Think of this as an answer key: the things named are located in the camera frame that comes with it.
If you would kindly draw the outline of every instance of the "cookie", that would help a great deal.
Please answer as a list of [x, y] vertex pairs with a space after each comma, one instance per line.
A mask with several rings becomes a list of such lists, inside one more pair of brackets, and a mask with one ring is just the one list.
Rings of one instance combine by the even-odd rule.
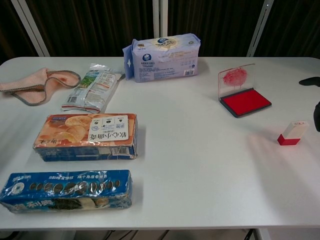
[[80, 183], [77, 184], [77, 194], [85, 194], [87, 192], [87, 183], [85, 181], [82, 181]]
[[96, 199], [93, 199], [93, 201], [97, 208], [103, 208], [109, 204], [109, 198], [107, 197], [96, 198]]
[[106, 184], [107, 189], [112, 189], [113, 186], [114, 186], [114, 183], [112, 181], [108, 181]]
[[58, 183], [53, 187], [53, 192], [55, 194], [60, 194], [62, 189], [64, 189], [64, 186], [61, 183]]
[[68, 182], [64, 188], [64, 194], [73, 194], [76, 191], [76, 184], [73, 182]]
[[54, 206], [48, 206], [49, 209], [56, 210], [73, 210], [82, 209], [82, 204], [77, 199], [68, 198], [54, 198], [52, 199]]
[[53, 186], [54, 186], [54, 185], [53, 185], [51, 182], [48, 182], [48, 183], [46, 183], [46, 184], [44, 185], [43, 190], [48, 193], [48, 192], [52, 191], [52, 187], [53, 187]]
[[115, 181], [114, 182], [114, 186], [116, 187], [116, 188], [118, 188], [118, 187], [120, 187], [120, 180], [117, 180], [117, 181]]
[[37, 190], [37, 191], [40, 191], [42, 188], [43, 188], [43, 183], [39, 183], [37, 186], [36, 186], [36, 188], [35, 188], [35, 190]]
[[80, 142], [87, 134], [86, 129], [83, 126], [78, 125], [69, 127], [66, 132], [70, 133], [78, 142]]
[[70, 132], [67, 132], [67, 131], [60, 132], [60, 133], [56, 134], [55, 138], [57, 140], [61, 140], [61, 141], [68, 140], [71, 143], [77, 142], [76, 138]]
[[83, 209], [95, 209], [96, 208], [95, 202], [89, 197], [81, 197], [81, 198], [78, 198], [78, 200], [81, 203], [81, 206]]
[[29, 186], [29, 189], [30, 190], [35, 190], [36, 189], [36, 186], [37, 184], [34, 182], [34, 183], [31, 183], [30, 186]]
[[97, 190], [97, 184], [95, 182], [91, 182], [89, 184], [89, 193], [90, 194], [95, 194], [96, 193], [96, 190]]
[[72, 116], [65, 120], [65, 125], [68, 127], [72, 126], [82, 126], [85, 129], [90, 127], [91, 117], [88, 116]]

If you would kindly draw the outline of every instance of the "cookie package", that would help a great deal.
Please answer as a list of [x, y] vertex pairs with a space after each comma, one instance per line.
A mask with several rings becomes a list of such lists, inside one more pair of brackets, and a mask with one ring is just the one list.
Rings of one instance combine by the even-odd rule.
[[135, 159], [137, 115], [57, 114], [47, 117], [33, 148], [46, 162]]
[[126, 79], [136, 82], [198, 74], [200, 39], [192, 34], [136, 40], [123, 48]]
[[129, 208], [129, 170], [12, 173], [0, 203], [12, 213]]

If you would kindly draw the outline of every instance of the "brand logo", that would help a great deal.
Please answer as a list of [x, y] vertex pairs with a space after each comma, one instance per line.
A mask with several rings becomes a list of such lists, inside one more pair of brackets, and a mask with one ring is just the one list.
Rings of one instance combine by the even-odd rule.
[[165, 37], [161, 37], [158, 39], [158, 43], [162, 44], [164, 43], [165, 41], [168, 41], [169, 39], [168, 38], [165, 38]]
[[151, 60], [151, 55], [150, 55], [150, 54], [145, 54], [145, 55], [143, 55], [142, 60], [143, 60], [143, 61], [149, 61], [149, 60]]

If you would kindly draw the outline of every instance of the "blue and white package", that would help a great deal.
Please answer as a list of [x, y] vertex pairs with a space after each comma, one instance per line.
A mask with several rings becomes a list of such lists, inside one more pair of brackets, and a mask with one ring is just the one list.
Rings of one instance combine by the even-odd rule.
[[12, 173], [0, 203], [13, 213], [56, 212], [132, 205], [129, 170]]
[[200, 39], [192, 34], [136, 40], [125, 47], [126, 79], [136, 82], [187, 77], [198, 74]]

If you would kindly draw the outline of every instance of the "red ink pad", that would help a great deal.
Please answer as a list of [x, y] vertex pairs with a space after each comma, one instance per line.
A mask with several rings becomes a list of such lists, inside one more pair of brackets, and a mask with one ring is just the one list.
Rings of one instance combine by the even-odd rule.
[[253, 88], [220, 98], [220, 103], [236, 118], [271, 106], [271, 102]]

